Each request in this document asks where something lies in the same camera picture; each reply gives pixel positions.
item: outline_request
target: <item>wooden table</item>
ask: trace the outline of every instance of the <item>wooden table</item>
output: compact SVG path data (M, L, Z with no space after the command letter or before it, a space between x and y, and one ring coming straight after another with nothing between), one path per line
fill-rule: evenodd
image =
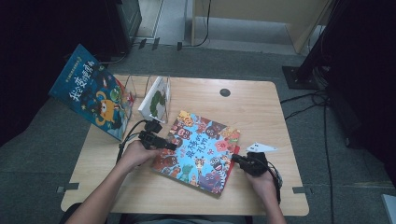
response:
M210 18L286 23L294 49L300 53L317 26L327 24L331 3L332 0L216 0L211 2ZM195 17L206 18L208 6L209 0L192 0L192 45Z
M125 83L127 76L117 76ZM137 112L148 77L131 77L137 91L134 114L128 131L142 119ZM239 154L246 155L246 147L254 142L277 147L266 156L281 173L283 187L280 207L285 216L305 216L309 208L305 194L293 193L302 181L294 157L288 129L276 93L276 86L267 81L200 79L171 77L171 103L168 124L159 136L165 137L181 109L196 113L238 128L241 131ZM229 97L219 94L231 91ZM79 189L68 190L62 201L66 210L80 203L102 182L115 165L118 141L91 126L76 164L70 183ZM151 161L130 173L123 182L112 208L114 213L151 214L207 214L207 215L264 215L259 197L248 183L243 170L236 164L219 199L181 185L174 180L153 173Z

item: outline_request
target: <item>book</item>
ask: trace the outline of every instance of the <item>book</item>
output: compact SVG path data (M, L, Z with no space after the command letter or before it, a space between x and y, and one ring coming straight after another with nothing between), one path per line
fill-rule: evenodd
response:
M151 167L187 186L219 197L238 153L240 131L181 110L167 135L177 145L175 151L163 149Z
M122 140L132 116L134 95L82 45L74 50L49 95Z
M157 119L165 123L167 118L163 119L163 115L166 113L169 101L169 78L165 80L164 77L157 77L137 110L146 120Z

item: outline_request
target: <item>small white card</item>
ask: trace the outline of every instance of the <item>small white card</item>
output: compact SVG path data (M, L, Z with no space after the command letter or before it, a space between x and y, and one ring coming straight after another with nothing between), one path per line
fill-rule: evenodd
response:
M254 143L250 147L247 147L247 151L249 152L268 152L268 151L277 151L276 147L270 147L262 143Z

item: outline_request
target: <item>person's left hand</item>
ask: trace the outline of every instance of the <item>person's left hand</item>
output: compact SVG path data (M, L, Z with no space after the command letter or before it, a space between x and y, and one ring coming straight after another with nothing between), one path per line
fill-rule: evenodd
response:
M138 140L133 141L128 145L118 162L119 166L129 173L134 167L143 164L150 158L155 157L160 153L159 149L145 149L142 143Z

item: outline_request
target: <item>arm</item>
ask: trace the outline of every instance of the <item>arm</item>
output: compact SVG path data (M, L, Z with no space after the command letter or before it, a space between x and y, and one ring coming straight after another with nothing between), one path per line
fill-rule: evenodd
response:
M158 150L146 150L140 141L133 141L129 144L105 180L88 196L66 223L105 223L125 177L136 166L158 153Z
M277 202L274 179L269 172L271 171L269 170L259 177L253 177L247 173L246 175L254 190L262 199L268 223L286 223L282 210Z

